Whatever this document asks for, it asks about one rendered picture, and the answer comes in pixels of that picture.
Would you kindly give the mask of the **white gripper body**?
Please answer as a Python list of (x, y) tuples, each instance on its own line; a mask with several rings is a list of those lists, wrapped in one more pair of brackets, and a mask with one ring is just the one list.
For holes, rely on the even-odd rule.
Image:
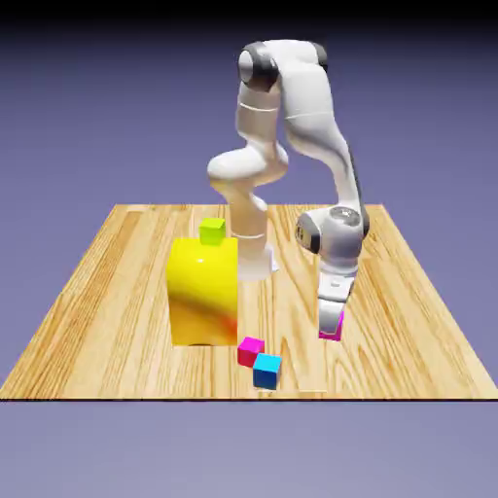
[(319, 332), (334, 332), (338, 318), (344, 312), (345, 303), (318, 299), (318, 329)]

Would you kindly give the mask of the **large yellow box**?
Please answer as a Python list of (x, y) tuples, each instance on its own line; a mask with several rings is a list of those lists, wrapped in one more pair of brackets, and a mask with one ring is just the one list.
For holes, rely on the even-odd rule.
[(217, 245), (173, 241), (165, 275), (174, 346), (237, 344), (237, 249), (232, 237)]

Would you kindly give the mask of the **small blue cube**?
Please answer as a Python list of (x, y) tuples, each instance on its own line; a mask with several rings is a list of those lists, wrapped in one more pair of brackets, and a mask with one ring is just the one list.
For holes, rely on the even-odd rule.
[(278, 355), (259, 353), (253, 365), (253, 385), (275, 390), (280, 378), (282, 359)]

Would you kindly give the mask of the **small lime green cube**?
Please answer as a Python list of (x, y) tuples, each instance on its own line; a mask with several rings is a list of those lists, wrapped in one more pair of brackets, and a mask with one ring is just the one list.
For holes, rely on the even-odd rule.
[(199, 224), (199, 240), (202, 245), (219, 245), (226, 237), (224, 218), (204, 218)]

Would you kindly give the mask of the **small pink cube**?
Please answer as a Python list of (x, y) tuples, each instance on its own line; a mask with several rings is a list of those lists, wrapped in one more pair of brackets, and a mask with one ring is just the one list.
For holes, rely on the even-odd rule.
[(265, 352), (265, 342), (262, 339), (245, 337), (237, 347), (237, 363), (252, 368), (260, 353)]

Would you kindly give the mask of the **small magenta cube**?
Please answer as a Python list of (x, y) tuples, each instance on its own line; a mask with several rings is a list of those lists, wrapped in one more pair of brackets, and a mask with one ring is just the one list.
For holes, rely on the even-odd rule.
[(326, 340), (333, 340), (333, 341), (340, 341), (341, 340), (341, 334), (342, 334), (342, 323), (343, 323), (343, 316), (344, 312), (342, 312), (338, 318), (338, 325), (336, 327), (336, 330), (332, 332), (319, 332), (319, 337), (321, 339), (326, 339)]

